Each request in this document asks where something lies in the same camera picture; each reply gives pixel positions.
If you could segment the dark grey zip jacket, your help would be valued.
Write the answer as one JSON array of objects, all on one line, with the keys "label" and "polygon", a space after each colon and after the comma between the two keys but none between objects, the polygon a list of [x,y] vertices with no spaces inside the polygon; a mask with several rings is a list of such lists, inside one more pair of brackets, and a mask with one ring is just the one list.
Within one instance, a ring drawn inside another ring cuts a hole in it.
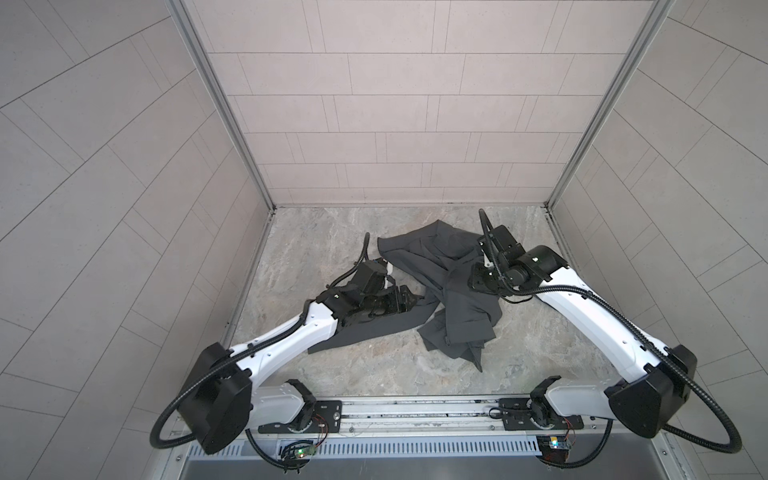
[{"label": "dark grey zip jacket", "polygon": [[461,358],[482,370],[485,344],[496,338],[502,317],[498,297],[469,288],[473,267],[483,262],[478,234],[437,220],[420,229],[377,240],[378,252],[425,287],[408,312],[345,327],[310,348],[310,354],[417,329],[429,351]]}]

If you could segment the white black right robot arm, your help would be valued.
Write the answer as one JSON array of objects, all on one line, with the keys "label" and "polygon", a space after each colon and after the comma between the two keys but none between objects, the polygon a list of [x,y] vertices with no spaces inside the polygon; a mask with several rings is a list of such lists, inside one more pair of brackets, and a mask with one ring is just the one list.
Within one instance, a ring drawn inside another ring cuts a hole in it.
[{"label": "white black right robot arm", "polygon": [[506,226],[491,227],[487,219],[481,226],[478,244],[484,259],[473,266],[469,287],[503,299],[538,298],[585,335],[618,372],[614,380],[594,383],[545,379],[530,393],[534,422],[549,428],[562,417],[593,416],[616,420],[641,437],[655,437],[688,400],[690,389],[650,349],[656,347],[685,373],[695,369],[693,353],[683,346],[668,348],[646,333],[632,333],[633,326],[603,306],[601,297],[551,248],[525,249]]}]

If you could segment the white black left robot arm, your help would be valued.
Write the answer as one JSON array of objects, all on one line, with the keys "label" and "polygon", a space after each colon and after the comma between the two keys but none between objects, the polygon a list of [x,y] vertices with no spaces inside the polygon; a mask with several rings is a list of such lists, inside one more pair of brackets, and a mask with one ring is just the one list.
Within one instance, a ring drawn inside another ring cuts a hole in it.
[{"label": "white black left robot arm", "polygon": [[310,428],[316,398],[298,380],[277,387],[264,381],[282,366],[356,327],[389,327],[409,315],[421,296],[398,285],[384,259],[362,260],[305,302],[294,319],[248,343],[220,343],[199,355],[175,406],[196,441],[215,454],[248,428],[275,424],[290,431]]}]

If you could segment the white vent grille strip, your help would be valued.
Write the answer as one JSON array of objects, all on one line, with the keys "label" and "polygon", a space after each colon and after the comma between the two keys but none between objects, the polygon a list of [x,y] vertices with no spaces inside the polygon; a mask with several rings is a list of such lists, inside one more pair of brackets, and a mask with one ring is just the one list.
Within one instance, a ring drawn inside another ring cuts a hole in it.
[{"label": "white vent grille strip", "polygon": [[345,437],[326,440],[313,459],[541,456],[536,437]]}]

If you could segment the left green circuit board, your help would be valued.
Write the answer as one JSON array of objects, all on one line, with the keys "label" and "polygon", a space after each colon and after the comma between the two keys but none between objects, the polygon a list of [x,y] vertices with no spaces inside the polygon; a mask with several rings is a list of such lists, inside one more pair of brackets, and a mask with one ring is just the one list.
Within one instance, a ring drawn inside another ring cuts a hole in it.
[{"label": "left green circuit board", "polygon": [[280,450],[280,461],[289,470],[300,470],[317,453],[317,446],[312,441],[296,441]]}]

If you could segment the green circuit board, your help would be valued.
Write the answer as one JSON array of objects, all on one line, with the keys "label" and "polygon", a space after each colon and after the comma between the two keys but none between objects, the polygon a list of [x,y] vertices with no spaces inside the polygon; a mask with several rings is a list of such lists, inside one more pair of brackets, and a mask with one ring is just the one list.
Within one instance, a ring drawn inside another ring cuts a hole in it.
[{"label": "green circuit board", "polygon": [[555,464],[568,462],[573,444],[564,436],[537,436],[536,441],[540,451],[540,461]]},{"label": "green circuit board", "polygon": [[312,441],[296,441],[280,450],[280,461],[289,470],[300,470],[317,453],[317,446]]}]

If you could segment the right green circuit board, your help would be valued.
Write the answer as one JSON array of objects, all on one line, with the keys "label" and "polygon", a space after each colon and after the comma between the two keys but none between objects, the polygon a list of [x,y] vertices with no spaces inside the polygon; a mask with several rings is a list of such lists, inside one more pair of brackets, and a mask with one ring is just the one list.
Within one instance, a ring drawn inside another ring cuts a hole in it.
[{"label": "right green circuit board", "polygon": [[540,451],[540,461],[555,464],[568,462],[573,444],[564,436],[537,436],[536,441]]}]

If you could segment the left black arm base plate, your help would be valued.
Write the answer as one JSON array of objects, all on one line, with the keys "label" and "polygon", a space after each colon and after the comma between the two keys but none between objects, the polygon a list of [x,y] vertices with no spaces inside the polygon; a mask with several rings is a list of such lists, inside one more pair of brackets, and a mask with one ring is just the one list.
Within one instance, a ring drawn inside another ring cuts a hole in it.
[{"label": "left black arm base plate", "polygon": [[259,434],[309,435],[338,433],[340,431],[343,402],[339,400],[317,401],[312,412],[304,408],[298,417],[288,424],[271,423],[261,425]]}]

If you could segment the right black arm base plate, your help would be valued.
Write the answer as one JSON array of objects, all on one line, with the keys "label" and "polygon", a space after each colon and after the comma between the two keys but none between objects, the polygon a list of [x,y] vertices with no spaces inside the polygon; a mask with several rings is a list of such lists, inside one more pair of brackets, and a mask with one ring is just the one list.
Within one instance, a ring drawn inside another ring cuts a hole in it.
[{"label": "right black arm base plate", "polygon": [[505,431],[523,430],[582,430],[584,421],[581,416],[562,417],[553,410],[540,412],[532,407],[533,401],[524,397],[502,398],[491,407],[488,417],[501,421]]}]

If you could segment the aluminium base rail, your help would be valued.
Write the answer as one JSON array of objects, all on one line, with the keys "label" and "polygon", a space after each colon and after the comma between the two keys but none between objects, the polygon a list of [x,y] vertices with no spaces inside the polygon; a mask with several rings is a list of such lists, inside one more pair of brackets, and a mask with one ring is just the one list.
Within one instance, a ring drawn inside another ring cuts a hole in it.
[{"label": "aluminium base rail", "polygon": [[505,431],[501,421],[488,417],[491,407],[502,398],[480,397],[345,397],[340,431],[309,435],[259,434],[261,425],[252,429],[258,440],[270,440],[281,450],[292,441],[312,440],[319,447],[331,438],[361,437],[464,437],[464,436],[564,436],[573,446],[589,446],[604,432],[605,420],[581,416],[582,430]]}]

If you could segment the aluminium right corner post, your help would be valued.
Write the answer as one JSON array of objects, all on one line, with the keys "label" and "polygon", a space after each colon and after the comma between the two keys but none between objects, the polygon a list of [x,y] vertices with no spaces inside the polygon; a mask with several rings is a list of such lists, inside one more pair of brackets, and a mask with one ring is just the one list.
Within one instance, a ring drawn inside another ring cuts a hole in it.
[{"label": "aluminium right corner post", "polygon": [[552,194],[544,203],[544,207],[548,212],[552,213],[558,201],[562,198],[571,179],[575,176],[581,161],[588,153],[589,148],[592,146],[604,123],[615,108],[618,100],[621,98],[632,75],[639,67],[641,60],[658,34],[663,22],[667,19],[668,13],[674,3],[674,0],[656,0],[652,2],[644,21],[641,23],[638,32],[631,42],[626,55],[622,59],[606,93],[598,104],[598,107],[577,143],[571,158],[566,163]]}]

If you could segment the aluminium corner post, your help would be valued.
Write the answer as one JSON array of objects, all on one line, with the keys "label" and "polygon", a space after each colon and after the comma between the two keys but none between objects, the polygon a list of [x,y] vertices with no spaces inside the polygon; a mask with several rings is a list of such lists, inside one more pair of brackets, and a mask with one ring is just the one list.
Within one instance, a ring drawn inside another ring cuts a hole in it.
[{"label": "aluminium corner post", "polygon": [[668,13],[674,3],[674,0],[656,0],[652,2],[644,21],[641,23],[638,32],[631,42],[626,55],[622,59],[606,93],[598,104],[598,107],[577,143],[571,158],[566,163],[552,194],[544,203],[544,207],[548,212],[552,213],[558,201],[562,198],[571,179],[575,176],[581,161],[588,153],[589,148],[592,146],[604,123],[615,108],[618,100],[621,98],[632,75],[639,67],[641,60],[658,34],[663,22],[667,19]]},{"label": "aluminium corner post", "polygon": [[258,192],[270,212],[270,215],[273,216],[276,210],[276,205],[269,194],[262,175],[258,171],[255,159],[246,142],[244,134],[238,125],[234,110],[216,75],[213,63],[205,50],[202,37],[194,26],[187,5],[182,0],[168,0],[165,4],[177,30],[179,31],[181,39],[198,70],[202,83],[220,115],[227,134],[232,140],[235,149],[240,154],[246,169],[249,171]]}]

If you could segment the aluminium left corner post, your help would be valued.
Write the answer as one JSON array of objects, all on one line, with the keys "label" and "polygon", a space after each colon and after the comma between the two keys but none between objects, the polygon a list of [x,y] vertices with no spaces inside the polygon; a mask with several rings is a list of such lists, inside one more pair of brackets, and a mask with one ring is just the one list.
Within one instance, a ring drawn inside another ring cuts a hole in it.
[{"label": "aluminium left corner post", "polygon": [[276,210],[276,205],[269,194],[262,175],[258,171],[255,159],[246,142],[244,134],[238,125],[234,110],[216,75],[213,63],[205,50],[202,37],[194,26],[187,5],[182,0],[168,0],[165,4],[177,30],[179,31],[181,39],[198,70],[202,83],[220,115],[227,134],[232,140],[235,149],[240,154],[246,169],[249,171],[258,192],[270,212],[270,215],[273,216]]}]

